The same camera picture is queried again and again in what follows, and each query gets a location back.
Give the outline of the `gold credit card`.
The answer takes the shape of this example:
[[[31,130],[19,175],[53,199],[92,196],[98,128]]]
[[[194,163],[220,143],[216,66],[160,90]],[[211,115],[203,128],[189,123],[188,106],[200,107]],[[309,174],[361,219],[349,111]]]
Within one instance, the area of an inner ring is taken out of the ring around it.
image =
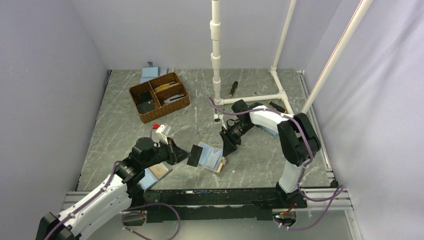
[[[178,83],[178,82],[176,82],[176,81],[169,82],[169,83],[165,83],[165,84],[162,84],[162,85],[160,85],[160,86],[158,86],[158,87],[154,88],[154,92],[155,92],[155,93],[158,93],[158,92],[164,91],[164,90],[169,89],[169,88],[171,88],[171,87],[173,87],[173,86],[175,86],[175,85],[178,85],[178,84],[179,84],[179,83]]]

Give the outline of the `silver grey vip card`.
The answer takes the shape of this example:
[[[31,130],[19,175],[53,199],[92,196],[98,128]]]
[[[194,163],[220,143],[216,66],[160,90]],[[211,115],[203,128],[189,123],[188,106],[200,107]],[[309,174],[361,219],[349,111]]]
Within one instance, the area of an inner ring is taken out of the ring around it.
[[[184,94],[179,94],[179,95],[171,96],[171,97],[169,97],[169,98],[167,98],[167,99],[164,100],[164,104],[167,105],[167,104],[176,102],[177,100],[182,99],[184,97],[185,97]]]

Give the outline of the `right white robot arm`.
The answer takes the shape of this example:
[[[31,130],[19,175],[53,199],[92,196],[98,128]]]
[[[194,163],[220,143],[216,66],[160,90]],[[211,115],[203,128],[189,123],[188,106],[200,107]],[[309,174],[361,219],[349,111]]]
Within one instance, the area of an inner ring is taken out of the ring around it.
[[[280,207],[289,207],[299,192],[304,168],[321,149],[309,118],[304,113],[282,113],[259,102],[248,105],[244,100],[236,101],[231,109],[236,119],[232,125],[222,127],[219,133],[223,141],[223,156],[235,152],[242,143],[241,137],[255,126],[276,132],[285,165],[276,186],[279,191],[275,200]]]

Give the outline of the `tan blue card holder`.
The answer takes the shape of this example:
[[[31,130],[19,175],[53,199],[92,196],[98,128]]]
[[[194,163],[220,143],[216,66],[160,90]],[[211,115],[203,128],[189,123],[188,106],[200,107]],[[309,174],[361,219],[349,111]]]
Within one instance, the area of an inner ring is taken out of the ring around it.
[[[223,166],[227,163],[226,158],[223,156],[223,150],[201,141],[198,146],[202,148],[198,164],[205,169],[220,173]]]

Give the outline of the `black credit card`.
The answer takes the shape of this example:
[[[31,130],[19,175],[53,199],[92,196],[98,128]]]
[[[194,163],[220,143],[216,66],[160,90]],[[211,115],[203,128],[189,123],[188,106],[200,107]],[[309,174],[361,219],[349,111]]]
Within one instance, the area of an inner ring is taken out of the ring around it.
[[[196,168],[199,165],[202,152],[203,148],[201,146],[193,144],[186,164]]]

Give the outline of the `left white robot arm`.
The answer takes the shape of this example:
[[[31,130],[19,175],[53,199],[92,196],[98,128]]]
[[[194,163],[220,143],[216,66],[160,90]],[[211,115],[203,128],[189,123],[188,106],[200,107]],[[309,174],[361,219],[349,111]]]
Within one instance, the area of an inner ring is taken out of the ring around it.
[[[140,181],[146,169],[163,162],[175,165],[189,156],[171,137],[158,143],[150,137],[139,138],[128,156],[114,162],[111,173],[94,190],[60,213],[44,215],[35,238],[86,240],[118,213],[137,210],[143,205]]]

